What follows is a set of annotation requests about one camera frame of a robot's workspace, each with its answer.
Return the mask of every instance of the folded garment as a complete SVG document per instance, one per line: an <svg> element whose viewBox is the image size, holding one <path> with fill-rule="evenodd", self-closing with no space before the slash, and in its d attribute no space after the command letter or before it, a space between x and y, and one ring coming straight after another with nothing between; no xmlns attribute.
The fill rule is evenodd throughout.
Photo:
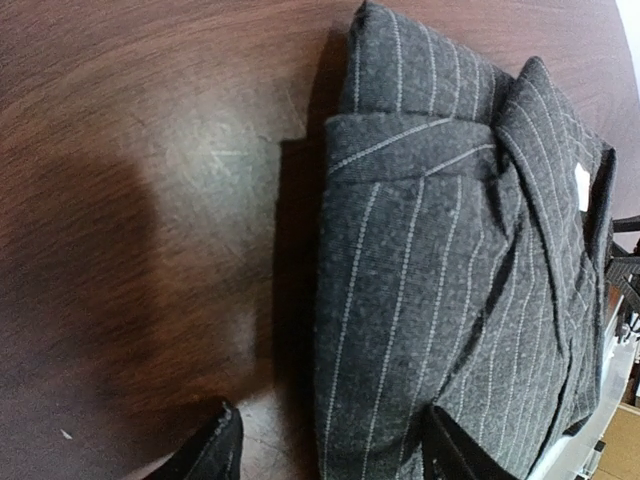
<svg viewBox="0 0 640 480"><path fill-rule="evenodd" d="M326 128L323 478L422 478L431 406L525 478L598 403L614 151L540 59L514 79L368 2Z"/></svg>

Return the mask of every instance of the gray wool fabric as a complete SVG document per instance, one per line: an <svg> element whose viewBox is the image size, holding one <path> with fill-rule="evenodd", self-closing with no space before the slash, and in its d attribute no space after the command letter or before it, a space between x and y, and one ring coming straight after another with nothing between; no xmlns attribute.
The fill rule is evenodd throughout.
<svg viewBox="0 0 640 480"><path fill-rule="evenodd" d="M598 403L614 152L538 58L514 79L372 3L349 57L326 126L322 477L421 479L435 403L525 478ZM584 224L578 162L598 184Z"/></svg>

